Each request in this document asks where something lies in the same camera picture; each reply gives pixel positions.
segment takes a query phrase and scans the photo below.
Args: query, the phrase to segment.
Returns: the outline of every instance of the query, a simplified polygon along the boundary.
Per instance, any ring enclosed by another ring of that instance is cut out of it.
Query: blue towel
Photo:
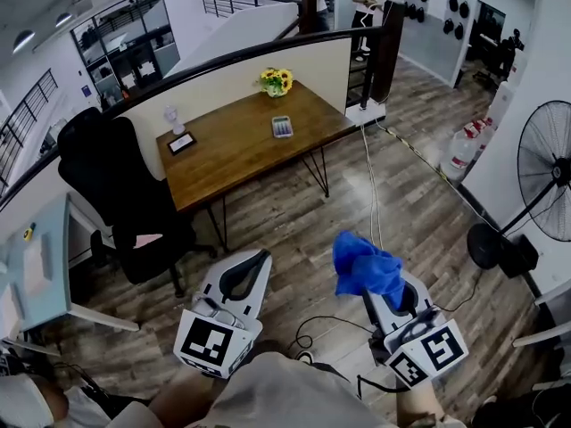
[[[367,289],[387,295],[395,309],[401,307],[404,292],[401,259],[345,231],[333,244],[333,264],[339,276],[335,295],[362,295],[363,289]]]

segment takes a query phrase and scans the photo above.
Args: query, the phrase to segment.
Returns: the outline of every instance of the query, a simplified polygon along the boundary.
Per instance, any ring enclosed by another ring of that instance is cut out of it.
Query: light blue table
[[[22,225],[20,230],[10,236],[6,243],[2,245],[8,272],[4,275],[0,274],[0,294],[4,292],[6,285],[12,283],[21,304],[23,315],[21,330],[23,332],[65,314],[71,314],[123,330],[137,331],[139,326],[134,322],[107,316],[71,302],[68,273],[70,216],[76,218],[89,231],[93,231],[94,226],[89,219],[69,202],[67,195],[64,195],[45,206],[28,224]],[[28,296],[24,288],[23,253],[29,243],[24,241],[23,236],[24,231],[32,222],[36,224],[36,228],[31,241],[39,239],[41,235],[44,235],[46,239],[46,267],[48,268],[50,284],[41,293],[35,296]],[[3,339],[3,341],[38,352],[59,355],[56,352],[28,342],[8,339]]]

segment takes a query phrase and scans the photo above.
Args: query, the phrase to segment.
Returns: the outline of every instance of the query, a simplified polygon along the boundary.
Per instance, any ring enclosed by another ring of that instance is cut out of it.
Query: fan pole
[[[531,203],[529,203],[529,206],[527,206],[527,208],[525,208],[519,214],[517,214],[516,218],[514,218],[505,227],[503,227],[502,230],[500,230],[500,235],[504,235],[510,228],[512,228],[517,222],[519,222],[525,216],[525,214],[527,214],[529,211],[535,208],[535,206],[537,206],[537,203],[539,203],[543,199],[543,197],[550,192],[550,190],[553,188],[553,186],[556,183],[557,181],[555,179],[552,179],[551,182],[549,182],[545,186],[545,188],[540,191],[540,193],[534,198],[534,200]]]

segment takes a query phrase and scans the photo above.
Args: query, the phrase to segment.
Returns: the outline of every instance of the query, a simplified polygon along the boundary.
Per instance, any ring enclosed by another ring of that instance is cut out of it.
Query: yellow flower
[[[283,81],[292,82],[294,80],[294,75],[290,70],[280,70],[277,72],[278,76],[282,78]]]
[[[276,76],[276,71],[274,69],[267,69],[263,73],[261,73],[262,79],[270,79]]]
[[[289,92],[289,89],[291,89],[294,86],[294,82],[290,79],[284,79],[284,82],[282,83],[282,88],[284,89],[285,92]]]

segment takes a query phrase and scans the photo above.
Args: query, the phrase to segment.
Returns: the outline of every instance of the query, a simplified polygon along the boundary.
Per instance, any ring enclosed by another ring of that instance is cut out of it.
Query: pedestal fan
[[[547,102],[531,115],[519,139],[517,177],[525,208],[500,231],[477,224],[468,232],[468,252],[480,268],[513,251],[506,233],[527,214],[550,238],[571,241],[571,103]]]

